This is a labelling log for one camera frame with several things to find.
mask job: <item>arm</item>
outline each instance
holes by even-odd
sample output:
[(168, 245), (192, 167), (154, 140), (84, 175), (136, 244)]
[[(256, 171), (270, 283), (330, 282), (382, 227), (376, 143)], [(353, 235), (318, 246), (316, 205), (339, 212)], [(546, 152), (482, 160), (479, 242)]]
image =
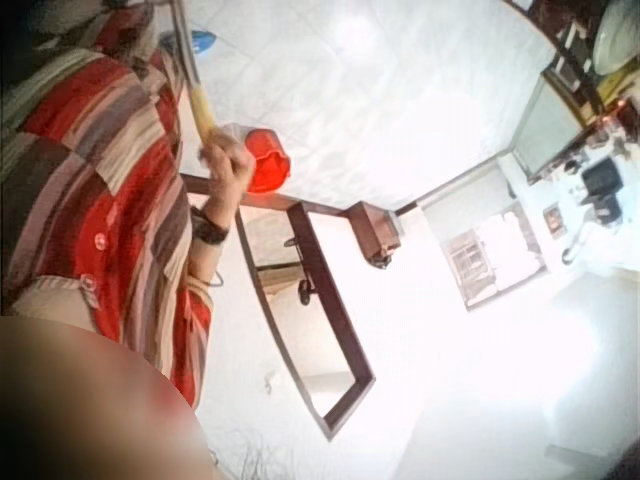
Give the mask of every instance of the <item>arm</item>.
[[(211, 196), (202, 212), (210, 222), (228, 231), (253, 177), (255, 159), (243, 145), (220, 130), (212, 133), (201, 157), (211, 171)], [(193, 408), (201, 394), (202, 359), (206, 358), (213, 309), (208, 284), (216, 272), (221, 249), (220, 244), (211, 245), (194, 237), (187, 259), (186, 288), (177, 297), (171, 381)]]
[[(229, 231), (242, 195), (253, 177), (255, 158), (244, 145), (222, 130), (212, 133), (200, 155), (211, 171), (210, 197), (202, 212), (213, 224)], [(221, 245), (210, 245), (194, 237), (189, 251), (188, 274), (210, 283), (220, 254)]]

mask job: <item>red cup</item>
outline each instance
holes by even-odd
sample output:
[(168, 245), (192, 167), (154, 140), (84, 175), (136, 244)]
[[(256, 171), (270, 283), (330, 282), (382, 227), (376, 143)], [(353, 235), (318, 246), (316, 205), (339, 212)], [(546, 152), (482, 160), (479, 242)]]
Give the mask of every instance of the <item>red cup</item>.
[(271, 193), (279, 189), (291, 171), (291, 159), (284, 153), (280, 139), (273, 130), (251, 130), (244, 144), (256, 157), (256, 171), (249, 193)]

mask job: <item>shirt sleeve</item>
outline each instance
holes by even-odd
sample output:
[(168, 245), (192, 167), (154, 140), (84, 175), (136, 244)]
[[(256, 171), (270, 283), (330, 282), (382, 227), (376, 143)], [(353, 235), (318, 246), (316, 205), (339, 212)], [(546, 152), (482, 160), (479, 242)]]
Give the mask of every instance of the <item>shirt sleeve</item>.
[(202, 392), (213, 302), (206, 285), (187, 276), (176, 307), (171, 381), (195, 409)]

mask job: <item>watch strap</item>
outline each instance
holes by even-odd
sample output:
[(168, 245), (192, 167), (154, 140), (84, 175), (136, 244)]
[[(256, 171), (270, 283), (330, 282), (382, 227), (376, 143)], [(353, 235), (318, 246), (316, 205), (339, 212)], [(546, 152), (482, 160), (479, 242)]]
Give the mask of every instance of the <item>watch strap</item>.
[(220, 245), (227, 239), (229, 230), (213, 223), (202, 210), (191, 207), (191, 224), (193, 238), (202, 240), (207, 245)]

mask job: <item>hand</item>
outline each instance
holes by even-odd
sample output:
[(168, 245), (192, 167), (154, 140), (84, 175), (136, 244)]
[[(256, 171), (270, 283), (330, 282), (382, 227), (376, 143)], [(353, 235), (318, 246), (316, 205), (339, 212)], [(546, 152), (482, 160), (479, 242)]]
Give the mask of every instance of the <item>hand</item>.
[(209, 200), (203, 212), (222, 228), (229, 228), (253, 178), (256, 159), (247, 148), (225, 131), (216, 128), (200, 150), (211, 171)]

